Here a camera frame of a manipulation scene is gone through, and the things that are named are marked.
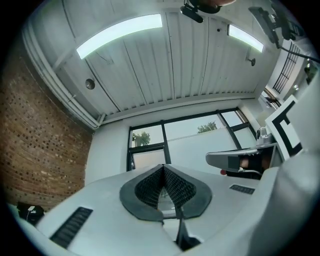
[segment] white ceiling panel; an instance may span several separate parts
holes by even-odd
[[[79,99],[80,95],[85,96],[87,101],[97,110],[101,115],[106,113],[108,115],[118,112],[113,102],[106,95],[102,87],[95,81],[95,88],[88,90],[86,88],[86,79],[95,80],[93,74],[90,72],[88,66],[80,59],[78,55],[73,55],[67,60],[67,62],[58,70],[60,79],[71,88],[73,85],[76,86],[76,90],[72,90],[71,93],[75,96],[76,100]]]
[[[248,11],[264,0],[238,0],[197,23],[180,13],[183,0],[52,0],[32,19],[35,40],[63,85],[95,118],[145,113],[168,104],[254,98],[265,87],[279,51],[257,52],[227,35],[235,24],[268,39]],[[80,59],[76,48],[123,20],[159,13],[162,27],[123,36]],[[246,60],[255,58],[255,66]],[[88,90],[85,80],[95,81]]]
[[[163,28],[156,28],[124,38],[124,44],[148,104],[172,98],[172,70],[168,66],[171,57],[165,36]]]
[[[93,52],[87,61],[120,111],[146,104],[122,39]]]

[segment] camera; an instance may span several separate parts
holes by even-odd
[[[180,12],[183,15],[189,17],[190,19],[193,19],[194,21],[196,21],[198,23],[204,22],[204,19],[199,14],[197,14],[197,11],[198,10],[196,8],[193,8],[192,6],[190,6],[187,3],[180,8]]]

